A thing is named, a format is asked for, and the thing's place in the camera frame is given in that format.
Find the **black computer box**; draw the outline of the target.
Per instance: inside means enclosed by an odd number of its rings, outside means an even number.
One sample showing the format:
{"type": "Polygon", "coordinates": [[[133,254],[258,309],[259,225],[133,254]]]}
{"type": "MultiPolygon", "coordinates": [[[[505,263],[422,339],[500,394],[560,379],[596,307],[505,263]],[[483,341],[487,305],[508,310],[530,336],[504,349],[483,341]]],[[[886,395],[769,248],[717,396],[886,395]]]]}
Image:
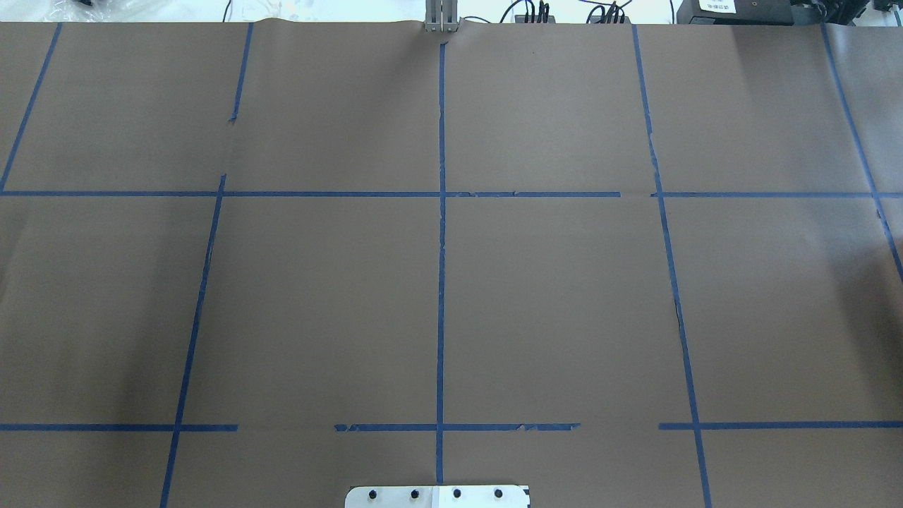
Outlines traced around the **black computer box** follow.
{"type": "Polygon", "coordinates": [[[684,1],[678,25],[818,25],[837,11],[835,1],[684,1]]]}

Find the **black power strip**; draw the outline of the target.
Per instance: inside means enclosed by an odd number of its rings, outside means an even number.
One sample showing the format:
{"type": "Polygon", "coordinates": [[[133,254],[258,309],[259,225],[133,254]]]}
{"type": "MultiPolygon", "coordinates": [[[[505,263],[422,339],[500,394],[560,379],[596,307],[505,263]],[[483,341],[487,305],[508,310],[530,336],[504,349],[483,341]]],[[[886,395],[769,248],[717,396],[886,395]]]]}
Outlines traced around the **black power strip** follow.
{"type": "Polygon", "coordinates": [[[603,14],[602,9],[590,9],[587,12],[580,13],[561,13],[552,11],[548,14],[547,20],[540,20],[539,13],[536,13],[535,23],[548,23],[548,25],[630,25],[631,20],[622,11],[613,14],[603,14]]]}

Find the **aluminium frame post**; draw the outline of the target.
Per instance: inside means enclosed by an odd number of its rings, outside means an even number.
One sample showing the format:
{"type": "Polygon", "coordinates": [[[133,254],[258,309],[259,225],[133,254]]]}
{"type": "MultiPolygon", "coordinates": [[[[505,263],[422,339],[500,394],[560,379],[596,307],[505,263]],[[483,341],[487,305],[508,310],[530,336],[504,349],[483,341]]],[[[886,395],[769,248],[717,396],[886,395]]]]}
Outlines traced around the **aluminium frame post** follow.
{"type": "Polygon", "coordinates": [[[460,29],[457,0],[426,0],[425,31],[453,33],[460,29]]]}

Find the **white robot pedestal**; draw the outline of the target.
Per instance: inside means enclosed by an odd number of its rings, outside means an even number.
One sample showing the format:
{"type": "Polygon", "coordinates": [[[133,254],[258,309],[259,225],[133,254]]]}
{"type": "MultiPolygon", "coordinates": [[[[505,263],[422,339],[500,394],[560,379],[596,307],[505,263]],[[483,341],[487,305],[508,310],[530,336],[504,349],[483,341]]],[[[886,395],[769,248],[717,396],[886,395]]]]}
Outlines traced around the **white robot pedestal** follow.
{"type": "Polygon", "coordinates": [[[381,485],[351,488],[345,507],[530,507],[528,486],[381,485]]]}

